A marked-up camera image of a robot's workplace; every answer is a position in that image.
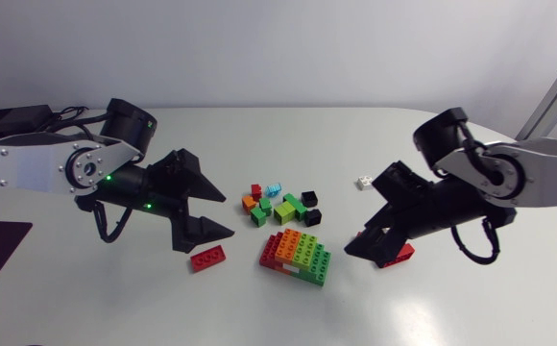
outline lego brick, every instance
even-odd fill
[[[360,190],[367,190],[373,188],[373,177],[371,176],[362,176],[357,178],[357,187]]]
[[[259,207],[261,208],[261,211],[266,213],[266,216],[272,215],[272,204],[270,203],[270,198],[260,198]]]
[[[261,211],[260,207],[255,207],[251,209],[251,220],[257,227],[261,227],[266,223],[266,213]]]
[[[285,255],[288,255],[288,245],[295,245],[295,240],[297,240],[296,251],[301,247],[312,250],[312,258],[308,269],[303,269],[301,265],[294,261],[288,263],[284,258]],[[279,232],[276,235],[270,235],[259,259],[259,264],[280,273],[323,286],[326,282],[331,253],[325,251],[324,245],[316,241],[317,237],[314,235],[303,234],[291,229],[286,229],[284,234]]]
[[[225,253],[221,245],[215,246],[197,255],[191,256],[191,264],[193,264],[193,271],[199,272],[206,269],[211,265],[222,262],[225,260]]]
[[[317,244],[317,249],[310,265],[310,270],[301,270],[299,273],[291,273],[291,276],[301,280],[305,280],[312,284],[323,286],[326,282],[327,271],[329,270],[329,261],[331,253],[323,250],[323,245]]]
[[[291,264],[302,270],[309,270],[312,262],[315,246],[317,245],[317,237],[314,235],[300,235],[300,242],[291,260]]]
[[[298,219],[298,221],[304,220],[304,214],[306,213],[306,207],[304,206],[304,204],[302,204],[302,202],[300,202],[291,193],[287,193],[286,195],[284,195],[282,197],[282,200],[284,202],[289,202],[289,204],[292,207],[294,207],[294,209],[296,210],[295,217],[296,217],[296,219]]]
[[[251,185],[251,196],[253,197],[254,201],[259,202],[259,199],[261,198],[261,185]]]
[[[319,256],[313,258],[310,264],[310,273],[313,274],[313,279],[310,280],[313,284],[318,284],[323,286],[326,282],[327,270],[329,269],[329,260],[331,259],[331,253],[322,250],[319,252]]]
[[[275,269],[276,266],[281,266],[280,262],[275,260],[275,252],[279,248],[280,240],[282,239],[282,232],[278,232],[277,235],[270,235],[266,246],[261,253],[259,258],[259,264],[270,269]]]
[[[291,259],[294,257],[296,249],[298,248],[300,235],[301,233],[298,231],[286,229],[278,244],[278,249],[275,252],[275,260],[281,263],[291,264]]]
[[[291,273],[296,273],[296,274],[300,273],[300,268],[285,263],[282,263],[282,269],[287,270],[290,275]]]
[[[247,212],[247,214],[250,214],[251,210],[255,208],[256,205],[257,203],[253,199],[253,196],[242,197],[242,208]]]
[[[315,191],[303,192],[302,198],[300,200],[302,201],[303,206],[307,208],[316,207],[318,202],[317,194],[315,194]]]
[[[287,211],[287,221],[291,221],[296,217],[296,209],[289,202],[283,202],[281,206]]]
[[[306,227],[319,225],[321,223],[321,212],[319,210],[309,210],[304,214],[304,224]]]
[[[276,271],[278,271],[278,272],[280,272],[280,273],[287,274],[287,275],[291,275],[291,272],[290,272],[289,270],[287,270],[287,269],[285,269],[285,268],[282,267],[283,265],[284,265],[284,264],[279,263],[279,264],[277,264],[277,266],[275,266],[273,269],[276,270]]]
[[[283,205],[275,207],[275,218],[281,225],[284,225],[287,221],[289,221],[287,218],[287,210],[283,207]]]
[[[415,249],[413,248],[413,246],[411,246],[411,244],[408,243],[404,244],[404,246],[402,246],[402,249],[400,249],[400,252],[396,256],[396,259],[392,260],[391,262],[387,262],[383,264],[382,268],[387,268],[390,265],[394,265],[396,263],[406,261],[410,259],[411,256],[413,256],[413,253],[415,253]]]
[[[266,196],[271,198],[277,197],[281,190],[282,190],[282,186],[280,186],[280,183],[268,185],[266,186]]]

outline white table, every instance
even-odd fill
[[[105,244],[70,196],[0,191],[0,220],[34,223],[0,273],[0,345],[557,345],[557,208],[519,210],[498,230],[502,252],[490,266],[466,259],[449,231],[412,240],[413,258],[382,270],[344,253],[384,204],[356,188],[358,176],[402,160],[436,180],[412,142],[434,114],[149,112],[158,129],[143,164],[182,147],[198,156],[228,200],[190,199],[191,214],[236,234],[176,253],[168,220],[135,212]],[[470,127],[479,140],[509,140]],[[270,220],[258,229],[240,199],[251,184],[276,182],[319,197],[321,225],[285,226],[316,235],[332,253],[323,288],[258,264],[269,235],[284,227]],[[120,211],[108,208],[110,223]],[[474,252],[489,254],[479,221],[460,231]],[[192,274],[190,255],[217,244],[227,260]]]

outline black power adapter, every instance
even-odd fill
[[[0,138],[35,132],[54,116],[47,105],[0,110]]]

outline green lego brick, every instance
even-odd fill
[[[287,211],[287,221],[291,221],[294,217],[296,217],[296,209],[291,205],[291,203],[283,202],[281,206]]]
[[[304,220],[304,214],[306,213],[307,209],[304,204],[300,202],[299,199],[294,197],[294,195],[292,195],[291,193],[287,193],[286,195],[282,196],[282,200],[284,202],[289,202],[289,204],[294,207],[294,209],[296,210],[295,217],[298,219],[298,221]]]
[[[309,283],[323,286],[326,282],[330,259],[331,253],[324,250],[323,244],[318,243],[315,246],[315,252],[310,264],[310,269],[300,269],[299,273],[291,272],[290,275]]]
[[[310,264],[310,271],[309,271],[309,273],[312,274],[313,279],[307,281],[313,284],[318,284],[320,286],[323,286],[324,283],[326,282],[327,270],[329,269],[329,260],[331,259],[331,253],[324,250],[315,253],[320,254],[320,256],[318,257],[316,256],[313,258],[313,261]]]
[[[255,207],[251,210],[251,220],[257,227],[261,227],[266,223],[266,213],[260,207]]]
[[[270,198],[260,198],[259,207],[261,208],[261,211],[266,213],[266,216],[272,215],[272,204],[270,203]]]
[[[275,207],[275,218],[281,225],[284,225],[287,223],[287,221],[289,221],[287,216],[287,210],[284,208],[283,205]]]
[[[302,234],[296,253],[292,259],[291,265],[301,270],[309,270],[315,253],[315,245],[317,245],[317,237],[314,235]]]

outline robotic arm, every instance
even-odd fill
[[[84,124],[106,121],[101,133]],[[55,134],[70,126],[84,133]],[[168,217],[172,248],[189,253],[196,245],[233,235],[205,217],[189,215],[188,197],[217,202],[225,196],[202,174],[198,158],[185,149],[142,168],[157,121],[147,112],[112,99],[107,113],[94,118],[64,120],[46,131],[0,138],[0,188],[25,188],[76,196],[81,210],[92,211],[100,237],[113,242],[133,210]],[[125,207],[118,226],[108,234],[101,201]]]
[[[496,228],[513,222],[515,207],[557,206],[556,139],[485,145],[474,140],[467,120],[462,109],[451,109],[415,132],[418,150],[441,181],[428,182],[400,161],[391,164],[373,182],[387,204],[345,247],[349,255],[382,267],[407,238],[451,228],[468,258],[490,264],[500,252]],[[492,244],[487,258],[471,253],[457,232],[478,217]]]

